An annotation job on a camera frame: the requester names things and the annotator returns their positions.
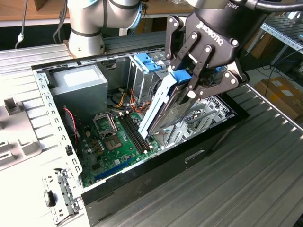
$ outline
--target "yellow cable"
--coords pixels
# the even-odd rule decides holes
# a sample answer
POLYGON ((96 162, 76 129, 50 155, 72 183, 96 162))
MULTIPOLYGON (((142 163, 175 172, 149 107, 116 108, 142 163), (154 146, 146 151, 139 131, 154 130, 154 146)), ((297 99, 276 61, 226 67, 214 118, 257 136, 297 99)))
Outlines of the yellow cable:
POLYGON ((124 100, 124 93, 122 94, 122 97, 121 97, 121 101, 120 101, 120 103, 118 104, 118 105, 116 105, 115 107, 116 108, 119 108, 119 107, 121 107, 122 106, 122 104, 123 104, 123 100, 124 100))

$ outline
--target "motherboard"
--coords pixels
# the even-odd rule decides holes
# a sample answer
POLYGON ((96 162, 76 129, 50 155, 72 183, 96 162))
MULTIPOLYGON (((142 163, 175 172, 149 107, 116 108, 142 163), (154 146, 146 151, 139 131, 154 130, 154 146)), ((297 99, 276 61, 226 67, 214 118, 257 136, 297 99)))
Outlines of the motherboard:
POLYGON ((138 133, 140 122, 136 112, 117 116, 107 113, 82 128, 77 155, 83 168, 83 187, 161 151, 154 137, 144 140, 138 133))

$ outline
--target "metal bracket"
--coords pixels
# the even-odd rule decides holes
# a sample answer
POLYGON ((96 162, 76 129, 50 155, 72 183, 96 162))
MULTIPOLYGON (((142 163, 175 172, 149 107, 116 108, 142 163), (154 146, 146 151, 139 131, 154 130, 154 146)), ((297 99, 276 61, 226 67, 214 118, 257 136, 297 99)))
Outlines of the metal bracket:
POLYGON ((235 59, 234 62, 227 65, 227 70, 231 71, 234 75, 238 75, 240 77, 239 86, 247 84, 250 81, 249 76, 243 72, 238 59, 235 59))
POLYGON ((83 208, 81 198, 74 198, 71 192, 71 188, 76 187, 76 182, 70 169, 55 169, 53 174, 42 180, 45 188, 45 202, 47 207, 50 207, 57 226, 77 215, 83 208))
POLYGON ((40 154, 42 148, 22 102, 0 100, 0 171, 40 154))

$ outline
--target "blue pcie slot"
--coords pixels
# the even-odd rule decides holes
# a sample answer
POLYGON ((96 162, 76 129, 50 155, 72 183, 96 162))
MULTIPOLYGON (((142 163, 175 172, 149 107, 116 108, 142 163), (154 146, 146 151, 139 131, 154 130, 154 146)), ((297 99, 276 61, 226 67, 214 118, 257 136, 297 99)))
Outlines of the blue pcie slot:
POLYGON ((129 160, 125 161, 124 163, 121 163, 121 164, 119 164, 119 165, 117 165, 117 166, 115 166, 115 167, 113 167, 113 168, 111 168, 111 169, 109 169, 109 170, 107 170, 107 171, 101 173, 101 174, 98 174, 97 176, 94 176, 95 181, 96 181, 96 180, 100 180, 100 179, 102 179, 102 178, 105 178, 105 177, 107 177, 107 176, 109 176, 109 175, 111 175, 111 174, 113 174, 113 173, 115 173, 115 172, 117 172, 117 171, 119 171, 119 170, 121 170, 121 169, 127 167, 127 166, 128 166, 128 163, 129 163, 132 159, 133 159, 133 158, 130 158, 129 160))

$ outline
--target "cardboard box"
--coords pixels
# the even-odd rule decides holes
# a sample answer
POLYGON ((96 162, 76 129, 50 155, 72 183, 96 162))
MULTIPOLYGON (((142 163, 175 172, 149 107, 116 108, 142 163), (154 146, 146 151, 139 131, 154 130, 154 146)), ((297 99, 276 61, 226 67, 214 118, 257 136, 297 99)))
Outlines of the cardboard box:
MULTIPOLYGON (((248 50, 260 30, 261 28, 244 46, 245 50, 248 50)), ((271 34, 266 33, 263 38, 256 44, 255 48, 250 52, 250 54, 257 59, 266 58, 268 56, 271 56, 274 52, 276 52, 277 48, 281 46, 283 46, 283 43, 280 40, 274 38, 271 34)))
MULTIPOLYGON (((255 85, 255 89, 265 95, 268 79, 255 85)), ((266 98, 298 124, 303 122, 303 92, 284 77, 270 79, 266 98)))
MULTIPOLYGON (((27 10, 38 11, 47 0, 28 0, 27 10)), ((25 0, 0 0, 0 5, 23 9, 25 0)))

